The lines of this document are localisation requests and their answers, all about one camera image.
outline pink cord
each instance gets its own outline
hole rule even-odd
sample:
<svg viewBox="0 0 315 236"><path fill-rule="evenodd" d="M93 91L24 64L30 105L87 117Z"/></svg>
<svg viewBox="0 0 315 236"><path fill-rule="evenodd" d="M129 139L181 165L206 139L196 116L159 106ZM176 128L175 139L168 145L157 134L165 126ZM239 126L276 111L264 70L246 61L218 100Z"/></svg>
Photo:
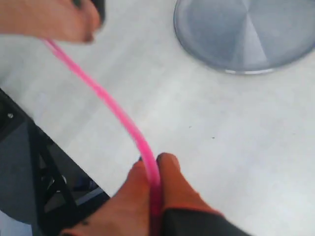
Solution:
<svg viewBox="0 0 315 236"><path fill-rule="evenodd" d="M153 229L151 231L151 235L159 235L158 228L160 226L160 215L162 208L161 179L158 165L155 161L150 146L129 116L122 110L122 108L105 89L103 89L90 76L88 76L55 42L52 40L45 40L44 42L56 57L63 61L72 72L80 77L86 85L90 86L95 94L105 102L108 108L117 117L117 119L119 119L119 121L136 143L146 167L148 180L151 186L150 215L151 229Z"/></svg>

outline hand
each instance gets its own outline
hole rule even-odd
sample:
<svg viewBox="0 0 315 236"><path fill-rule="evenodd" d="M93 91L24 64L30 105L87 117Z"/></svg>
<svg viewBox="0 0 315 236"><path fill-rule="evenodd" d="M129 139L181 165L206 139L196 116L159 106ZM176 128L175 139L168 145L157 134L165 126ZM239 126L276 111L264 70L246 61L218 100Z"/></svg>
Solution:
<svg viewBox="0 0 315 236"><path fill-rule="evenodd" d="M163 186L163 211L190 209L217 212L210 208L185 180L177 158L163 153L157 158ZM149 183L144 164L138 161L126 182L98 211L63 236L148 236Z"/></svg>
<svg viewBox="0 0 315 236"><path fill-rule="evenodd" d="M0 33L91 42L101 26L91 0L0 0Z"/></svg>

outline round metal plate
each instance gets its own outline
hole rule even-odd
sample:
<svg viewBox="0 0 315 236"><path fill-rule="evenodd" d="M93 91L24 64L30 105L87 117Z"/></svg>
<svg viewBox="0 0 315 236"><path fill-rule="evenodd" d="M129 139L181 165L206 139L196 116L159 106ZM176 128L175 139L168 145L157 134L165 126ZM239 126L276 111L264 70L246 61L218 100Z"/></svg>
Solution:
<svg viewBox="0 0 315 236"><path fill-rule="evenodd" d="M315 0L178 0L176 35L194 57L229 73L263 73L315 45Z"/></svg>

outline pink wire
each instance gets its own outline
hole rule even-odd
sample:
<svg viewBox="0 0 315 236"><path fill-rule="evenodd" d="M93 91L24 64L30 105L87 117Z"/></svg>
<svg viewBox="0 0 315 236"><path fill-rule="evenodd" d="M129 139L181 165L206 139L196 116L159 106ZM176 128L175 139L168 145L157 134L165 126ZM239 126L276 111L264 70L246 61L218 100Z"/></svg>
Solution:
<svg viewBox="0 0 315 236"><path fill-rule="evenodd" d="M105 102L108 108L122 123L127 132L130 134L134 142L136 143L142 160L144 162L148 180L151 186L150 192L150 215L151 215L151 235L159 235L160 215L162 208L162 189L161 179L153 152L150 149L149 144L132 122L129 116L122 110L118 103L112 98L112 96L103 89L97 82L95 82L90 76L88 76L67 54L52 40L45 40L45 44L50 48L52 53L63 61L69 69L80 77L83 82L92 88L95 94Z"/></svg>

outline table surface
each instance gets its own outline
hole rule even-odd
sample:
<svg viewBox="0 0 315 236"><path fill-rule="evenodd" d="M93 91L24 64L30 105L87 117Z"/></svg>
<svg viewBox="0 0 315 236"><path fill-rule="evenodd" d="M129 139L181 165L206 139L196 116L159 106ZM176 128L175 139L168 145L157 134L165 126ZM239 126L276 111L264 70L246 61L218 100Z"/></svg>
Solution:
<svg viewBox="0 0 315 236"><path fill-rule="evenodd" d="M315 54L267 75L216 72L179 45L174 6L110 0L95 44L61 45L231 222L259 236L314 235ZM0 43L0 87L114 194L139 156L128 134L40 41Z"/></svg>

